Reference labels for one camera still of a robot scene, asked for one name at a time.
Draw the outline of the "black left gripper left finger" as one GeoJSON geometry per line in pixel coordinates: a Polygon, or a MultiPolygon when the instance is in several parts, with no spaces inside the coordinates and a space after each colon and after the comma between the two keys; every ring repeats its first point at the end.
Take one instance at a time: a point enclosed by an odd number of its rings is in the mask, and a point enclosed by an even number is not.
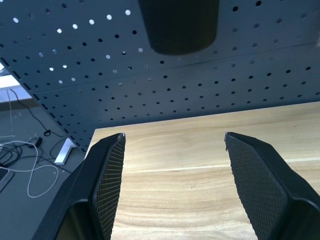
{"type": "Polygon", "coordinates": [[[62,183],[32,240],[111,240],[122,184],[126,135],[94,144],[62,183]]]}

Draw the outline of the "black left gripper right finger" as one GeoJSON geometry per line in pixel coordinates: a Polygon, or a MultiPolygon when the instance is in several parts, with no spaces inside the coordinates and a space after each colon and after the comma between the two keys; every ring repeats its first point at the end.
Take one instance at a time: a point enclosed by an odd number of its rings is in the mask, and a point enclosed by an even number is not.
{"type": "Polygon", "coordinates": [[[320,195],[272,145],[224,137],[237,194],[258,240],[320,240],[320,195]]]}

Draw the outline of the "silver metal bracket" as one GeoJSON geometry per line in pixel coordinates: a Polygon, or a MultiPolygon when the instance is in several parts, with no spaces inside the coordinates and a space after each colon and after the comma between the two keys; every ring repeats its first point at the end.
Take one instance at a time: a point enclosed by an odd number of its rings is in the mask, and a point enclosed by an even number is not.
{"type": "Polygon", "coordinates": [[[70,138],[66,138],[53,163],[55,165],[64,165],[69,157],[71,150],[76,147],[77,146],[70,140],[70,138]]]}

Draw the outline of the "dark perforated pegboard panel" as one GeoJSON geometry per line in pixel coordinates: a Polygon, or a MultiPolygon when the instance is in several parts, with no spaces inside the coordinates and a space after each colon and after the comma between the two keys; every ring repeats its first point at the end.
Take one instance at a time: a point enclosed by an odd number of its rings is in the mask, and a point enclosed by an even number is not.
{"type": "Polygon", "coordinates": [[[320,0],[219,0],[215,41],[150,46],[138,0],[0,0],[0,63],[86,151],[95,129],[320,101],[320,0]]]}

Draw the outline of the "small black power adapter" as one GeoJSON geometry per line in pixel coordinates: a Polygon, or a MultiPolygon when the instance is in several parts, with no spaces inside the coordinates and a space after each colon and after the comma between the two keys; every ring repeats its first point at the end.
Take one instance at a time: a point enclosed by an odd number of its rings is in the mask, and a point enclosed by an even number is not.
{"type": "Polygon", "coordinates": [[[33,145],[35,145],[36,148],[39,148],[41,146],[42,142],[43,142],[43,138],[40,136],[30,138],[29,143],[31,143],[31,144],[29,144],[28,147],[30,149],[32,149],[33,145]]]}

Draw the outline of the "dark flat device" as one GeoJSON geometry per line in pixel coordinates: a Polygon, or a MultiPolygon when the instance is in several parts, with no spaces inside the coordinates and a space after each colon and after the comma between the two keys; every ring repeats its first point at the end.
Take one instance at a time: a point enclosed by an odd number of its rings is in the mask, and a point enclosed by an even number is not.
{"type": "Polygon", "coordinates": [[[6,187],[13,176],[13,171],[0,168],[0,192],[6,187]]]}

